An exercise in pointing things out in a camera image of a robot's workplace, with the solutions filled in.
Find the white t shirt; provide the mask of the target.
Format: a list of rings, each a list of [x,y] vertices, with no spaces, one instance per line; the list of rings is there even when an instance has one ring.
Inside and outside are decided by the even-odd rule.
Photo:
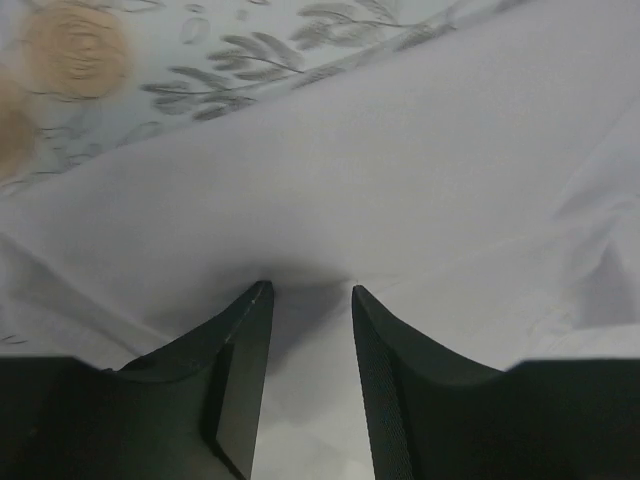
[[[512,8],[1,192],[1,354],[121,367],[259,278],[260,479],[369,479],[349,288],[504,367],[639,353],[639,5]]]

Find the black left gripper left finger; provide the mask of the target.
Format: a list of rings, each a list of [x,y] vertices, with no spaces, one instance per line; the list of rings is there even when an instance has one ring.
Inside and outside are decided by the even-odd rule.
[[[70,357],[1,361],[5,479],[247,479],[272,331],[261,281],[121,369]]]

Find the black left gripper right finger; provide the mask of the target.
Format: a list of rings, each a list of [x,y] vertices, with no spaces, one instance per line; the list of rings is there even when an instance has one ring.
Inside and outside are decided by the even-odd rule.
[[[376,478],[638,477],[637,360],[500,371],[414,329],[361,286],[351,305]]]

